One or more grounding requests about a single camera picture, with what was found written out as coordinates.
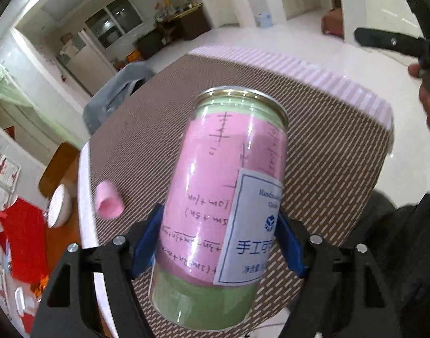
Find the clear jar pink green contents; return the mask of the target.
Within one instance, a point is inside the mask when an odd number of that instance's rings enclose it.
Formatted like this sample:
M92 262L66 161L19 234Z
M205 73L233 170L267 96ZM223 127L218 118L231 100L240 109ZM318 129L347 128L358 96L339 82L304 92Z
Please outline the clear jar pink green contents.
M149 297L196 331L240 324L255 300L284 195L288 117L242 87L201 93L164 205Z

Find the small pink cup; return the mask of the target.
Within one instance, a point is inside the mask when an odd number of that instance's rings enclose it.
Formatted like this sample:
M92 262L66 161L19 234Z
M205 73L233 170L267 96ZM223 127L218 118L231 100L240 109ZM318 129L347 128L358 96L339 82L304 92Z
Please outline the small pink cup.
M102 181L97 185L94 202L97 216L105 220L116 219L124 211L120 193L110 181Z

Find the white ceramic bowl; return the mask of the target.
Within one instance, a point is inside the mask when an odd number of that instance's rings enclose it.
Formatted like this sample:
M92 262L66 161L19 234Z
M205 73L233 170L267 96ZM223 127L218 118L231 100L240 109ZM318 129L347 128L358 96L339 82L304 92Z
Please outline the white ceramic bowl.
M48 228L62 227L70 217L72 211L72 200L67 187L60 184L49 203L47 212Z

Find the red bag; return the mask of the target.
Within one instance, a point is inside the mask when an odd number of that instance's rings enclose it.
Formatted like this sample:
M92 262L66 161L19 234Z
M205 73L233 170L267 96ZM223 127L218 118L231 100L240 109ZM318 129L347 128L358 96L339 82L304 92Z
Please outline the red bag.
M17 198L0 211L0 223L10 245L14 279L37 284L49 274L43 211Z

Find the brown polka dot tablecloth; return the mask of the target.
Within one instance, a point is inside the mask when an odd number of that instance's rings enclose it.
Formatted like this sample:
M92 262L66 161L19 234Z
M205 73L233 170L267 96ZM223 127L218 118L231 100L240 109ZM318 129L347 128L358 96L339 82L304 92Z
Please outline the brown polka dot tablecloth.
M134 300L156 337L240 337L303 284L275 238L283 212L341 245L392 150L375 93L303 60L202 46L149 79L81 150L98 243L156 204Z

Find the grey covered chair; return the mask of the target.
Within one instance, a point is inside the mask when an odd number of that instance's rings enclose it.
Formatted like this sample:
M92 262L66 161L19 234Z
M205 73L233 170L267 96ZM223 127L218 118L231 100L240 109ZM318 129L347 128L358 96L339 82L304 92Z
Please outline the grey covered chair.
M84 107L86 129L93 135L97 129L136 90L155 73L143 62L129 63L108 80Z

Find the white refrigerator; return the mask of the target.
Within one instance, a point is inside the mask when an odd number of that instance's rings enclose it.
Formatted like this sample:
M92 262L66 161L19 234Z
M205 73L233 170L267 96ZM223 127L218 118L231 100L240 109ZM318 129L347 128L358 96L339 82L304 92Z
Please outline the white refrigerator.
M91 41L85 30L61 37L62 48L57 59L79 85L94 96L113 76L115 68Z

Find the green door curtain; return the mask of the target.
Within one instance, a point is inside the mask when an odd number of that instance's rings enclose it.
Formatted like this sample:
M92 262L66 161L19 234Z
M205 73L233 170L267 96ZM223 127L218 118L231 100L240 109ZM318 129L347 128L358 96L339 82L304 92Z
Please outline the green door curtain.
M33 104L21 90L7 69L0 64L0 100L21 107L32 108Z

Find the dark wooden desk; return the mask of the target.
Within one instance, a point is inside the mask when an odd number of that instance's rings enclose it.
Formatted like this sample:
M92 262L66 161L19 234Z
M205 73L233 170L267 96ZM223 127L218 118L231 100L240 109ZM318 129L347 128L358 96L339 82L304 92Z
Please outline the dark wooden desk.
M192 41L212 29L202 4L163 17L161 21L155 22L155 27L166 40L166 44L174 41Z

